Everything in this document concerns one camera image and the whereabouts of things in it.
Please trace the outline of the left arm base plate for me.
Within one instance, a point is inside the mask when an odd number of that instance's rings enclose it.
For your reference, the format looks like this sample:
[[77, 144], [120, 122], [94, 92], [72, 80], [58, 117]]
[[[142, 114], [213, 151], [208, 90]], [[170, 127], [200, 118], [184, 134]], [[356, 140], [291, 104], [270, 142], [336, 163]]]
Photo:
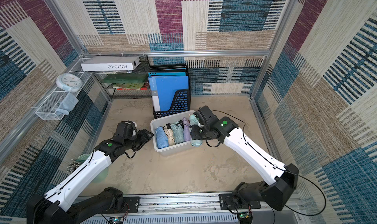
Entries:
[[135, 214], [138, 212], [140, 197], [138, 196], [124, 196], [123, 206], [120, 213]]

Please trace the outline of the blue umbrella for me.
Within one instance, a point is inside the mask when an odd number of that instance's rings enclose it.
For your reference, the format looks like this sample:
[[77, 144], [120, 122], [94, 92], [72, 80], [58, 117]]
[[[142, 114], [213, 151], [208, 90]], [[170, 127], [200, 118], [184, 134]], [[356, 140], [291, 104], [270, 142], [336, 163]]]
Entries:
[[156, 129], [156, 145], [158, 149], [169, 147], [168, 137], [164, 129], [160, 126]]

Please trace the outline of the mint green umbrella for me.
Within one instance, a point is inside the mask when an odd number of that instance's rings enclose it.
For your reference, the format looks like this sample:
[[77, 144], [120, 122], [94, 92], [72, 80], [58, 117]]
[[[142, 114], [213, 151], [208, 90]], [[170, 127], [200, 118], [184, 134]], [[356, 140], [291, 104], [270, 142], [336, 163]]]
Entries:
[[183, 143], [185, 141], [183, 125], [180, 122], [175, 122], [170, 127], [174, 134], [175, 144]]

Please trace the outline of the purple umbrella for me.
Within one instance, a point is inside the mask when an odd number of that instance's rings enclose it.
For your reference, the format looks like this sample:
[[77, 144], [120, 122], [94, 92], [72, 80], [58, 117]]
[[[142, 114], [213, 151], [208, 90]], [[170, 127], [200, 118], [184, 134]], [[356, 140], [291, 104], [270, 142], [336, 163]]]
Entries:
[[191, 140], [190, 135], [190, 122], [187, 118], [183, 118], [183, 134], [184, 134], [184, 141], [188, 142]]

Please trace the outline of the white plastic storage box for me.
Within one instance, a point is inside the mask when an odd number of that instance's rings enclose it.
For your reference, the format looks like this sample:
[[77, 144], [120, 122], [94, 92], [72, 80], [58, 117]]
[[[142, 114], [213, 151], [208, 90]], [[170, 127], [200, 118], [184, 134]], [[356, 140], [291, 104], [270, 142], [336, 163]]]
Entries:
[[190, 119], [193, 114], [194, 110], [190, 110], [152, 120], [150, 127], [155, 134], [152, 139], [155, 151], [162, 156], [170, 156], [201, 146], [202, 141], [184, 136], [185, 132], [191, 132]]

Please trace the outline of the cream umbrella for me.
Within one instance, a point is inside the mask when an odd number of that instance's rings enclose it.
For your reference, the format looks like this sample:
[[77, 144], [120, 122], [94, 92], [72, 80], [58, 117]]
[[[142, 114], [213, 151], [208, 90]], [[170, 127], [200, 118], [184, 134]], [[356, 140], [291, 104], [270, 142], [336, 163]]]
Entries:
[[164, 132], [167, 136], [169, 146], [176, 145], [174, 132], [169, 125], [164, 126]]

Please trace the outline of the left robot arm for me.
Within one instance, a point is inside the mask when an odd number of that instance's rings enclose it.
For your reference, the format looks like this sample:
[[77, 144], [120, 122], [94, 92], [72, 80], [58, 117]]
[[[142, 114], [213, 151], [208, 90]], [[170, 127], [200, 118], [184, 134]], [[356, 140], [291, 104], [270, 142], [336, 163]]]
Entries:
[[28, 224], [80, 224], [96, 214], [109, 210], [125, 212], [128, 205], [124, 194], [109, 187], [100, 194], [75, 203], [81, 192], [106, 168], [127, 151], [136, 153], [152, 140], [154, 134], [146, 129], [137, 130], [133, 121], [118, 124], [113, 137], [100, 142], [89, 157], [64, 181], [46, 194], [34, 195], [26, 206]]

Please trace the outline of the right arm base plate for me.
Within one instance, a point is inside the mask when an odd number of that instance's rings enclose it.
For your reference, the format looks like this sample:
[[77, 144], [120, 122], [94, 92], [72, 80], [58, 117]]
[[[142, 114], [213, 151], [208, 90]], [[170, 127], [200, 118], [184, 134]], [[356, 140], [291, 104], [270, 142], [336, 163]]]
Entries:
[[261, 203], [259, 201], [236, 201], [231, 193], [220, 193], [219, 201], [221, 210], [241, 210], [241, 209], [260, 209]]

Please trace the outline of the teal umbrella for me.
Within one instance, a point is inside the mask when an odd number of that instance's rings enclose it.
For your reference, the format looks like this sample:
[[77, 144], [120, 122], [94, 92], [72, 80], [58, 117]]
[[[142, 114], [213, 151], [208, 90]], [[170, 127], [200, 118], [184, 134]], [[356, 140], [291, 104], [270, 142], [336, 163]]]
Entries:
[[[190, 126], [199, 125], [199, 121], [197, 120], [195, 115], [189, 116], [189, 123], [190, 123]], [[202, 145], [202, 140], [191, 139], [191, 145], [194, 147], [199, 147]]]

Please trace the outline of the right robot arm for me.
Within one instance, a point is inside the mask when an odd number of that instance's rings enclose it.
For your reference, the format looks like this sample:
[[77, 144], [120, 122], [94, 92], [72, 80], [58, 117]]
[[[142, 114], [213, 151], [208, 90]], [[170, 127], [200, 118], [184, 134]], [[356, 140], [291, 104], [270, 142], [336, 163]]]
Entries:
[[230, 114], [219, 119], [208, 106], [204, 106], [194, 112], [194, 117], [198, 124], [191, 127], [192, 139], [217, 140], [219, 144], [226, 145], [263, 179], [255, 183], [241, 182], [232, 192], [233, 207], [230, 211], [250, 208], [256, 201], [265, 202], [273, 210], [283, 210], [301, 178], [299, 169], [294, 164], [285, 165], [261, 149], [235, 123], [236, 117]]

